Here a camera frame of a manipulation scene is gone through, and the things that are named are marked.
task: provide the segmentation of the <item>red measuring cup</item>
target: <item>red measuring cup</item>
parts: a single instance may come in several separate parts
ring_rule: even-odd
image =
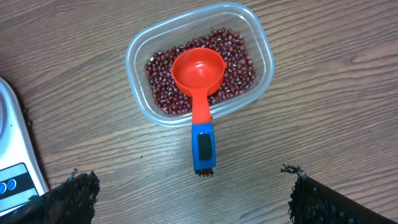
[[[185,95],[192,97],[192,123],[211,122],[207,96],[221,86],[226,63],[211,49],[195,48],[177,57],[170,72],[175,84]]]
[[[221,86],[226,63],[211,49],[195,48],[179,55],[170,72],[185,95],[192,96],[193,169],[199,175],[213,175],[216,144],[207,96]]]

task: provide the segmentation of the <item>white scale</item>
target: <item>white scale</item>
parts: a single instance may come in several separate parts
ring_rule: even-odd
[[[0,78],[0,217],[48,191],[17,96]]]

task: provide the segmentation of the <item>blue button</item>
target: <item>blue button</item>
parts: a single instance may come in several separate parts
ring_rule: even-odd
[[[3,194],[7,190],[7,185],[5,183],[0,183],[0,194]]]
[[[14,179],[8,180],[8,190],[14,190],[17,187],[17,182]]]

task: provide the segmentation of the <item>adzuki bean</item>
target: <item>adzuki bean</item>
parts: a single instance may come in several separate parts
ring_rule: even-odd
[[[217,51],[227,63],[223,84],[208,97],[209,105],[215,105],[250,89],[256,78],[252,57],[244,46],[243,36],[238,31],[221,28],[210,34],[194,38],[187,44],[170,50],[158,51],[146,62],[149,85],[155,104],[166,114],[184,114],[192,110],[192,98],[184,95],[176,86],[170,68],[174,60],[188,49],[206,47]]]

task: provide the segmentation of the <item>clear plastic container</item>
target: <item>clear plastic container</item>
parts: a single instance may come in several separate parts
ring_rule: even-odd
[[[154,52],[171,49],[193,38],[209,34],[212,28],[226,27],[239,31],[252,56],[257,77],[242,95],[213,105],[211,116],[219,118],[259,98],[268,88],[274,74],[274,59],[266,35],[257,16],[246,6],[222,2],[195,9],[167,19],[138,33],[126,52],[126,70],[138,107],[151,121],[163,126],[185,126],[192,123],[192,113],[165,114],[155,104],[145,74],[145,63]]]

